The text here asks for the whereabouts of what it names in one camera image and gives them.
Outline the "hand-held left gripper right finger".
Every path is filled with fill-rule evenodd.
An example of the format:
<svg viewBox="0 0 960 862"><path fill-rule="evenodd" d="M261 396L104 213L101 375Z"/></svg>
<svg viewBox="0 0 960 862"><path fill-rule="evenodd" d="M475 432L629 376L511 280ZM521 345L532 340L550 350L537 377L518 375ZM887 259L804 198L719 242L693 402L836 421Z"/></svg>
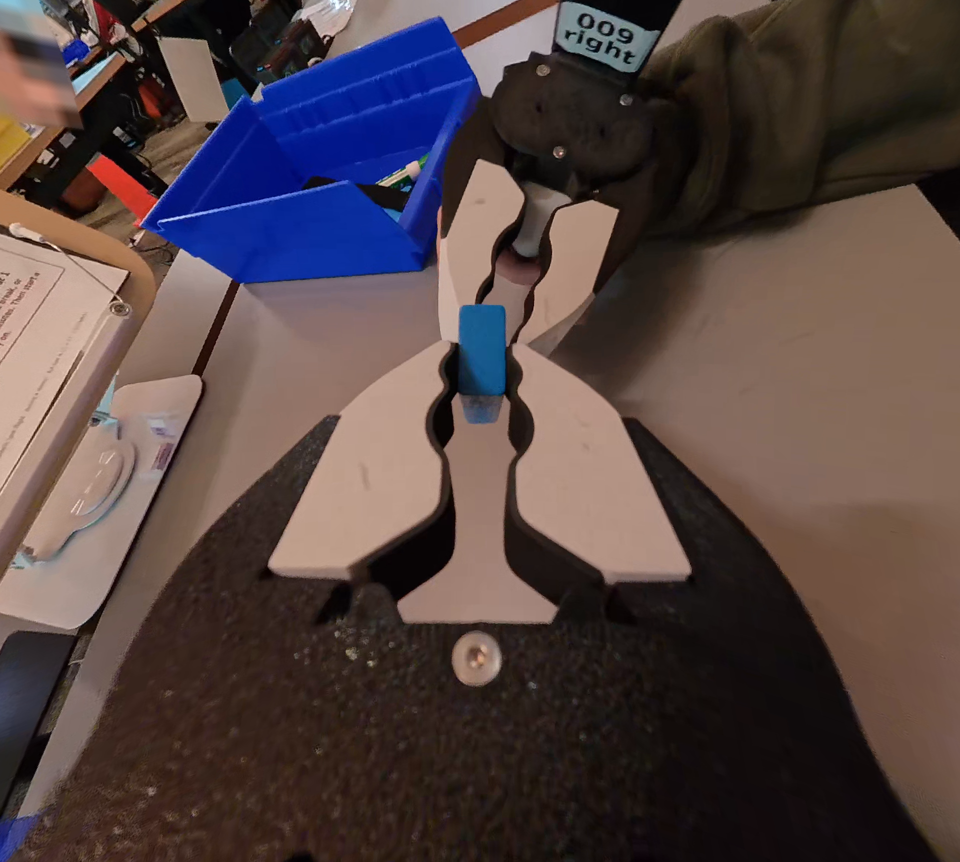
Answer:
<svg viewBox="0 0 960 862"><path fill-rule="evenodd" d="M531 347L508 359L506 558L543 596L678 582L690 559L619 412Z"/></svg>

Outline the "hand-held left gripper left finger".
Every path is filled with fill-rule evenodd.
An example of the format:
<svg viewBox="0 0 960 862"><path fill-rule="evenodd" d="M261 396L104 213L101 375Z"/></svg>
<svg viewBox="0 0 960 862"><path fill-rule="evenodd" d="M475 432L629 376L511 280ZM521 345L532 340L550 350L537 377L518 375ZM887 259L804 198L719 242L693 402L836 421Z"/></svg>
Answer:
<svg viewBox="0 0 960 862"><path fill-rule="evenodd" d="M372 582L406 596L448 564L457 369L456 344L438 341L342 411L270 555L274 575Z"/></svg>

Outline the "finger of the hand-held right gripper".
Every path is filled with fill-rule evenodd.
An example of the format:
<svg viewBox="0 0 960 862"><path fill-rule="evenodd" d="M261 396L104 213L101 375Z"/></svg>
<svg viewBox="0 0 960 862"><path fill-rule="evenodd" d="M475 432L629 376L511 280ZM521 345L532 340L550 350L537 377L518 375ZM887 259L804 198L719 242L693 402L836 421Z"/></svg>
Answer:
<svg viewBox="0 0 960 862"><path fill-rule="evenodd" d="M490 291L498 253L522 221L524 194L502 166L478 160L446 235L439 240L438 327L459 340L460 310Z"/></svg>
<svg viewBox="0 0 960 862"><path fill-rule="evenodd" d="M550 355L592 305L619 211L601 201L553 213L540 243L541 273L511 342Z"/></svg>

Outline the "blue rectangular block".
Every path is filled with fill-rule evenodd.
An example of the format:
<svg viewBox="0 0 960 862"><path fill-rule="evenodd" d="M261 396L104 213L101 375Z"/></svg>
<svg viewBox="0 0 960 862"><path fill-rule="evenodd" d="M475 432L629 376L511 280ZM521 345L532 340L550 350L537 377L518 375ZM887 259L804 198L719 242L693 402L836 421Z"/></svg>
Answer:
<svg viewBox="0 0 960 862"><path fill-rule="evenodd" d="M498 421L507 386L507 318L501 305L462 306L459 312L458 393L474 425Z"/></svg>

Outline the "person's right forearm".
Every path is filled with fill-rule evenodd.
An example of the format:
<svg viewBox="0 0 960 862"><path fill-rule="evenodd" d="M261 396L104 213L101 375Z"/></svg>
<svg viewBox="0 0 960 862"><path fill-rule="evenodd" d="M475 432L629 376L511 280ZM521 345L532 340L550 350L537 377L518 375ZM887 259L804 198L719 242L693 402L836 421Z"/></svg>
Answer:
<svg viewBox="0 0 960 862"><path fill-rule="evenodd" d="M644 75L669 132L654 238L958 172L959 0L782 0L690 29Z"/></svg>

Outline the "green white marker pen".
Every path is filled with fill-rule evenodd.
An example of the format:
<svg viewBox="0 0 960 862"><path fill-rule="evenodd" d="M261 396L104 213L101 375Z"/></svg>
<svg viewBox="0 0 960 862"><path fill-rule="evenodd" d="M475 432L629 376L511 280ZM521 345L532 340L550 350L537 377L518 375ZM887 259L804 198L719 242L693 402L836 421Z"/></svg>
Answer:
<svg viewBox="0 0 960 862"><path fill-rule="evenodd" d="M422 171L429 161L430 152L426 152L419 159L409 162L401 169L392 172L378 181L378 186L402 193L410 193L417 183Z"/></svg>

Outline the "white paper sheets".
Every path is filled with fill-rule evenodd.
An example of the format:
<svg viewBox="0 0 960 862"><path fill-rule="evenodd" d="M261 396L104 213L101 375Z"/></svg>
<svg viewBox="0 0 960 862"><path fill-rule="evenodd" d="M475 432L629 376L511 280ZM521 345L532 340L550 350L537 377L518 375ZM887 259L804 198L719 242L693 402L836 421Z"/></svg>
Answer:
<svg viewBox="0 0 960 862"><path fill-rule="evenodd" d="M303 8L299 19L314 28L321 38L332 39L348 24L358 0L313 0Z"/></svg>

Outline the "printed instruction sheet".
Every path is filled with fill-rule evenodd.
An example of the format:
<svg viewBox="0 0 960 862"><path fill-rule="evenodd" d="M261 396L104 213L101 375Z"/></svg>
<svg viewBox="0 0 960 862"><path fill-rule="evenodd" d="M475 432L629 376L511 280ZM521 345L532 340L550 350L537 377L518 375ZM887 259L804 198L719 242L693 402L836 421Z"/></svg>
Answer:
<svg viewBox="0 0 960 862"><path fill-rule="evenodd" d="M1 484L129 277L97 261L1 237Z"/></svg>

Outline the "orange cone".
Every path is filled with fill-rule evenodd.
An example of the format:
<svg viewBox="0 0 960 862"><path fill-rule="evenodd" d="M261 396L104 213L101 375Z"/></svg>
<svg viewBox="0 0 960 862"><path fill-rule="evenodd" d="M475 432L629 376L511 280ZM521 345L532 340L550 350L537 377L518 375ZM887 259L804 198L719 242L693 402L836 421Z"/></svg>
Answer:
<svg viewBox="0 0 960 862"><path fill-rule="evenodd" d="M102 153L94 156L86 168L134 215L139 226L159 202L140 181Z"/></svg>

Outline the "wooden display board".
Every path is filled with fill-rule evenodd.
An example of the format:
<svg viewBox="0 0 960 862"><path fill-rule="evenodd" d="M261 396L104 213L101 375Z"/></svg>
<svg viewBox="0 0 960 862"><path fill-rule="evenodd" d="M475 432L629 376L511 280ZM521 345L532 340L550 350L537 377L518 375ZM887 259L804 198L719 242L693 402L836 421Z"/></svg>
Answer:
<svg viewBox="0 0 960 862"><path fill-rule="evenodd" d="M128 272L100 329L2 484L2 571L6 571L150 314L158 289L147 263L126 244L7 193L2 194L2 235L52 247L67 261L97 261Z"/></svg>

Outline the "black tablet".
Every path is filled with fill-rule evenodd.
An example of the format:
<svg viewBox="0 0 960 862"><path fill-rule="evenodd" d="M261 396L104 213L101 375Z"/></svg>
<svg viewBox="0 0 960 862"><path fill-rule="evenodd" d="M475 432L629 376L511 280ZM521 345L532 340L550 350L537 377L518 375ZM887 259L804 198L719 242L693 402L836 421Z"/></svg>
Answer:
<svg viewBox="0 0 960 862"><path fill-rule="evenodd" d="M1 809L36 772L43 728L76 643L74 635L20 630L1 650Z"/></svg>

